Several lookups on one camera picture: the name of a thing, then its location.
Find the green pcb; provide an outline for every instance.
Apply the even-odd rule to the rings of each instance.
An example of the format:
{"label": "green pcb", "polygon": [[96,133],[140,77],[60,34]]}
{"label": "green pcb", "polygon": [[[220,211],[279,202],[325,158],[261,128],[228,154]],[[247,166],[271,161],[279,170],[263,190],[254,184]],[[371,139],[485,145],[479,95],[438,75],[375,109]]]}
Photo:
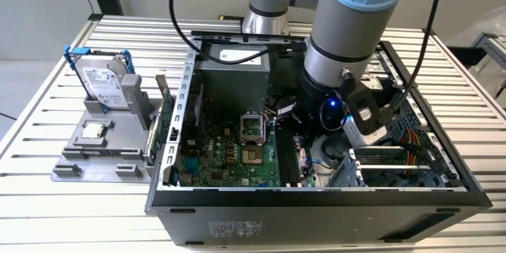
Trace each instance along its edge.
{"label": "green pcb", "polygon": [[269,123],[267,132],[263,146],[242,146],[239,122],[208,120],[192,186],[279,187],[274,123]]}
{"label": "green pcb", "polygon": [[150,139],[148,139],[148,149],[151,156],[151,163],[155,162],[156,154],[162,150],[163,145],[167,141],[168,135],[168,126],[171,125],[172,119],[172,97],[170,93],[164,94],[164,98],[160,102],[159,114],[156,121],[152,122],[152,130],[150,131]]}

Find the slotted table surface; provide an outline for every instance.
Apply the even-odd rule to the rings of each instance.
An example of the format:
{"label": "slotted table surface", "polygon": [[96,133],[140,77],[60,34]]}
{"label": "slotted table surface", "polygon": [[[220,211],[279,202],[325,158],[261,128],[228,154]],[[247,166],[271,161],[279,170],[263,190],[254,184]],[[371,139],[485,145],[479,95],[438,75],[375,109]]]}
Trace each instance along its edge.
{"label": "slotted table surface", "polygon": [[[238,21],[182,21],[180,26],[186,33],[239,32]],[[310,31],[310,24],[291,26],[295,36]],[[410,71],[422,37],[421,30],[390,28],[383,33]],[[154,76],[163,73],[175,94],[187,46],[168,20],[106,16],[87,22],[72,45],[127,48],[144,91],[160,96]],[[62,59],[0,142],[0,252],[506,252],[506,115],[437,36],[417,83],[492,209],[417,244],[186,248],[174,246],[159,220],[144,214],[147,185],[50,179],[84,110],[84,90]]]}

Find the white label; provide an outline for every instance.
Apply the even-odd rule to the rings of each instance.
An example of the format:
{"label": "white label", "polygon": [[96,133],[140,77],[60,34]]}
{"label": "white label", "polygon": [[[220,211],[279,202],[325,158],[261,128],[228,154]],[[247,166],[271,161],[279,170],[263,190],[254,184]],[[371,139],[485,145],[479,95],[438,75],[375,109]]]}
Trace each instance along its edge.
{"label": "white label", "polygon": [[373,117],[371,110],[369,108],[365,108],[359,110],[361,118],[362,120],[367,121]]}
{"label": "white label", "polygon": [[223,220],[208,222],[210,235],[219,237],[258,237],[262,230],[262,221],[257,220]]}
{"label": "white label", "polygon": [[107,68],[83,68],[96,99],[110,108],[127,108],[127,100],[114,71]]}
{"label": "white label", "polygon": [[[220,52],[220,60],[241,60],[258,53],[257,50],[223,50]],[[242,65],[262,65],[262,59],[257,57],[249,62],[242,63]]]}

